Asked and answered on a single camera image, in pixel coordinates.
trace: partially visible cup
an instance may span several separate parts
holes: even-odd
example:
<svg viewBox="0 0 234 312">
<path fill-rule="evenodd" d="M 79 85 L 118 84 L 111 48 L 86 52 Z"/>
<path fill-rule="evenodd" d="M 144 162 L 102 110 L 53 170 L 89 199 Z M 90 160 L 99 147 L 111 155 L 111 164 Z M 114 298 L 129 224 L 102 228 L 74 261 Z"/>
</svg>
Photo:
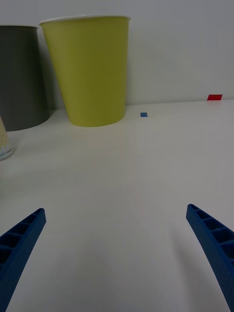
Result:
<svg viewBox="0 0 234 312">
<path fill-rule="evenodd" d="M 8 136 L 0 117 L 0 160 L 8 158 L 13 153 L 13 148 L 8 142 Z"/>
</svg>

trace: paper cup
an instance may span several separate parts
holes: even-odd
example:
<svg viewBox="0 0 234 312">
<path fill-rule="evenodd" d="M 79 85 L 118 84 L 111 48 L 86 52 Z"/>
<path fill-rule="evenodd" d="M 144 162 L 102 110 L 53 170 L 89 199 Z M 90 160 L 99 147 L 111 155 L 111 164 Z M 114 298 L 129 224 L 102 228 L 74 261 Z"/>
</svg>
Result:
<svg viewBox="0 0 234 312">
<path fill-rule="evenodd" d="M 40 23 L 70 121 L 104 126 L 124 117 L 129 17 Z"/>
<path fill-rule="evenodd" d="M 13 153 L 13 148 L 8 142 L 8 136 L 0 117 L 0 160 L 8 158 Z"/>
</svg>

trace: blue plastic part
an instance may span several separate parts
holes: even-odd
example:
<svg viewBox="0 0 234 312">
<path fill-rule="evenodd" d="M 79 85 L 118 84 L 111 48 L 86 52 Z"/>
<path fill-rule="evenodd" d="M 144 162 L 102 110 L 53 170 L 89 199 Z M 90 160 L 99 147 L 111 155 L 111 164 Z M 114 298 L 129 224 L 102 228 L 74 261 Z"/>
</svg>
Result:
<svg viewBox="0 0 234 312">
<path fill-rule="evenodd" d="M 0 312 L 5 312 L 46 223 L 40 208 L 0 237 Z"/>
<path fill-rule="evenodd" d="M 140 116 L 141 117 L 148 117 L 148 114 L 147 113 L 140 113 Z"/>
<path fill-rule="evenodd" d="M 195 205 L 188 205 L 189 221 L 215 273 L 229 309 L 234 312 L 234 232 Z"/>
</svg>

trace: white table surface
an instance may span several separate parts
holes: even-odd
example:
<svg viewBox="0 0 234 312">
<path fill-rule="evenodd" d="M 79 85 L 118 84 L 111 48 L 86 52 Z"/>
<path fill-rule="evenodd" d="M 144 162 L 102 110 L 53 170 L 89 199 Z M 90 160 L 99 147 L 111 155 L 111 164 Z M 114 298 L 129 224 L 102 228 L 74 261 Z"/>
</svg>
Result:
<svg viewBox="0 0 234 312">
<path fill-rule="evenodd" d="M 57 111 L 9 138 L 0 234 L 40 207 L 47 223 L 8 312 L 229 311 L 185 215 L 234 230 L 234 101 L 127 106 L 99 128 Z"/>
</svg>

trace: white wall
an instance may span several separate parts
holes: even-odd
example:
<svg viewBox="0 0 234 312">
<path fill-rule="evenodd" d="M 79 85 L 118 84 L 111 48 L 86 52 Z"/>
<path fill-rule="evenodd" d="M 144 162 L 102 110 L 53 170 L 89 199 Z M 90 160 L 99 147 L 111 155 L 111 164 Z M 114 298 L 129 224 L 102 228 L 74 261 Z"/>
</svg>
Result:
<svg viewBox="0 0 234 312">
<path fill-rule="evenodd" d="M 80 14 L 126 14 L 129 34 L 127 103 L 234 98 L 232 0 L 2 0 L 1 23 L 37 24 Z M 39 30 L 50 105 L 63 107 Z"/>
</svg>

